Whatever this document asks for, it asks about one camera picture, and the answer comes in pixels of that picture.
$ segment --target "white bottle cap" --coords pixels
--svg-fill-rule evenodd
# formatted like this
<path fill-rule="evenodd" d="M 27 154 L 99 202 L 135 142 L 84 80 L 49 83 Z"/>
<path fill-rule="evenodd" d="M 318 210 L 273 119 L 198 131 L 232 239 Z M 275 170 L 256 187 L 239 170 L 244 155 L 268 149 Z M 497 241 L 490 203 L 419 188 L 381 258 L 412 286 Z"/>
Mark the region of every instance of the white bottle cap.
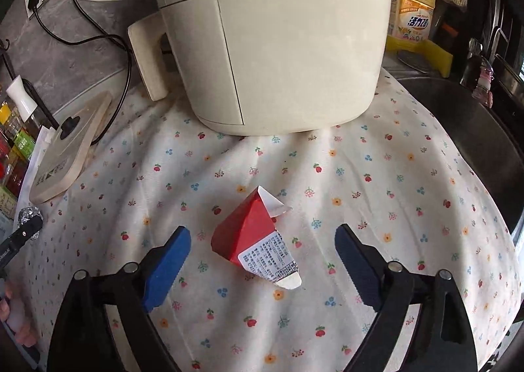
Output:
<path fill-rule="evenodd" d="M 6 91 L 11 100 L 15 102 L 22 121 L 27 121 L 35 111 L 37 104 L 30 95 L 26 93 L 20 75 L 11 82 L 11 85 L 9 85 L 9 88 L 7 88 Z"/>

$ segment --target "floral tablecloth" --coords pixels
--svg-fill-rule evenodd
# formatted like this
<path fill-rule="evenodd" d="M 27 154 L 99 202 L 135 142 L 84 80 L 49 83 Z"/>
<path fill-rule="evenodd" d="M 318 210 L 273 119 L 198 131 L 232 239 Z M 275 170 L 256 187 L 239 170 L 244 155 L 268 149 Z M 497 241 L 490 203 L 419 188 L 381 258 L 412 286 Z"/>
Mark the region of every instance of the floral tablecloth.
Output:
<path fill-rule="evenodd" d="M 299 265 L 293 291 L 211 251 L 214 228 L 258 185 L 293 208 L 276 223 Z M 151 102 L 139 85 L 78 180 L 41 209 L 44 229 L 10 272 L 32 310 L 43 363 L 73 273 L 114 273 L 179 225 L 191 231 L 192 251 L 151 318 L 184 371 L 343 370 L 374 312 L 335 251 L 341 223 L 410 271 L 453 273 L 479 366 L 520 301 L 495 203 L 437 120 L 384 70 L 354 121 L 270 137 L 217 134 L 196 119 L 181 86 Z M 416 316 L 412 306 L 388 370 L 399 367 Z M 110 318 L 119 342 L 114 309 Z"/>

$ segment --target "black plug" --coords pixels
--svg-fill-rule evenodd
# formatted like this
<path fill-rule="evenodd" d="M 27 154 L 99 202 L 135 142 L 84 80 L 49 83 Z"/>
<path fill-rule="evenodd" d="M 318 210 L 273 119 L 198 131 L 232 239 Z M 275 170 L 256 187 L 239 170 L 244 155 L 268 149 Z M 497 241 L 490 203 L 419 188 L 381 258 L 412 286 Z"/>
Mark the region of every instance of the black plug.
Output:
<path fill-rule="evenodd" d="M 34 12 L 36 10 L 36 7 L 38 7 L 39 2 L 40 0 L 29 0 L 27 1 L 27 8 Z"/>

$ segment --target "silver screw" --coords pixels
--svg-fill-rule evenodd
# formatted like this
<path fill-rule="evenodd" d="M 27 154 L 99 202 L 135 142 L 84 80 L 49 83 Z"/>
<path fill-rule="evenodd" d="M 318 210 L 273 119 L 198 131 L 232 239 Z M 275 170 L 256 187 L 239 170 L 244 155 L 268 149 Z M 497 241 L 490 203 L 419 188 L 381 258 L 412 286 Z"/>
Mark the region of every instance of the silver screw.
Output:
<path fill-rule="evenodd" d="M 451 273 L 447 270 L 441 270 L 439 276 L 444 280 L 451 280 Z"/>
<path fill-rule="evenodd" d="M 135 262 L 128 262 L 125 266 L 124 266 L 124 271 L 126 273 L 134 273 L 138 270 L 138 264 L 135 263 Z"/>
<path fill-rule="evenodd" d="M 402 264 L 397 261 L 390 261 L 388 263 L 388 269 L 395 273 L 400 273 L 402 271 Z"/>
<path fill-rule="evenodd" d="M 75 280 L 82 280 L 82 279 L 85 279 L 86 276 L 87 276 L 87 272 L 85 270 L 79 270 L 74 274 L 73 277 Z"/>

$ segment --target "yellow bottle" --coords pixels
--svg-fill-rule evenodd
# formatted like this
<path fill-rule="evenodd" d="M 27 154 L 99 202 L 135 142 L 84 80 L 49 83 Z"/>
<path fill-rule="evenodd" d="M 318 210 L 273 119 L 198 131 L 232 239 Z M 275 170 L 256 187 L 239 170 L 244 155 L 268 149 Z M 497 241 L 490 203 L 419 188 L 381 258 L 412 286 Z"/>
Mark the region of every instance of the yellow bottle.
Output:
<path fill-rule="evenodd" d="M 391 0 L 386 49 L 416 51 L 428 39 L 435 0 Z"/>

